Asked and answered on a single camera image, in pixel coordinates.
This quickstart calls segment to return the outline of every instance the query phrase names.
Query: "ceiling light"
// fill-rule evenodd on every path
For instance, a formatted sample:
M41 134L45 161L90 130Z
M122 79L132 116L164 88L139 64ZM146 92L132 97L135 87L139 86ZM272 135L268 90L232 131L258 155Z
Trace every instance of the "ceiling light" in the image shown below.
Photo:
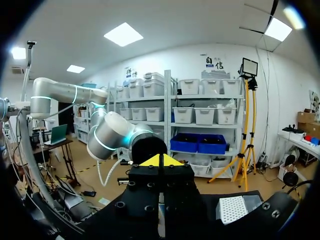
M289 19L294 29L304 29L306 27L305 21L302 19L299 12L293 7L288 6L283 10L285 16Z
M67 69L66 71L67 71L67 72L72 72L72 73L79 74L79 73L81 73L83 70L85 70L84 67L75 66L75 65L70 65L70 67L68 67L68 69Z
M274 17L272 18L264 34L283 42L291 33L291 31L292 31L291 27L289 27L288 25L284 24L282 21L279 21Z
M115 44L118 44L120 47L124 47L144 38L126 22L106 33L104 37Z
M11 50L14 59L26 59L26 49L24 47L14 47Z

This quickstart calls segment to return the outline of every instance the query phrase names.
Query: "red object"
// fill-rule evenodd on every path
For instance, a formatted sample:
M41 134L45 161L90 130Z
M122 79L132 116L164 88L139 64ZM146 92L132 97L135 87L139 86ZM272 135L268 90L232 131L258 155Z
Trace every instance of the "red object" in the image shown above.
M311 142L311 138L312 138L312 136L306 135L304 139L307 140L307 141L309 141L309 142Z

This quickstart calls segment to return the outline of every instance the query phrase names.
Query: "robotic arm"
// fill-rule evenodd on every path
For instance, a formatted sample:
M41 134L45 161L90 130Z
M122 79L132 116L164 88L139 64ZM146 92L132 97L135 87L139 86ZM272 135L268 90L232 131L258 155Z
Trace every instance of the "robotic arm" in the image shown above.
M144 124L134 125L116 112L106 112L108 93L101 89L56 82L40 77L34 80L30 103L33 119L50 116L51 99L64 103L87 103L91 108L91 129L87 151L97 161L108 159L120 147L131 148L136 139L150 137L152 129Z

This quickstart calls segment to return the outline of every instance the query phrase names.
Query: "ceiling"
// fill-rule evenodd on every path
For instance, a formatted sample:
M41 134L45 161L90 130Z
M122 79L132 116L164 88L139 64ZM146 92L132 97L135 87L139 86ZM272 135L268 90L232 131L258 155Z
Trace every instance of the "ceiling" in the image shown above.
M189 45L226 43L267 49L317 74L303 32L293 30L284 42L245 29L264 32L273 0L49 0L33 14L14 46L35 40L30 77L78 83L117 62L146 53ZM290 23L278 5L275 17ZM143 40L120 47L104 34L127 22ZM25 60L9 55L5 79L16 79L11 66ZM70 65L84 67L80 74Z

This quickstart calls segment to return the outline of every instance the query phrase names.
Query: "white perforated plate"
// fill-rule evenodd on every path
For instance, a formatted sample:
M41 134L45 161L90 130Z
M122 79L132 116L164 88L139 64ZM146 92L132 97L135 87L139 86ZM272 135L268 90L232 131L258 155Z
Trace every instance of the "white perforated plate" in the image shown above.
M232 223L248 214L242 196L226 197L219 199L220 216L223 224Z

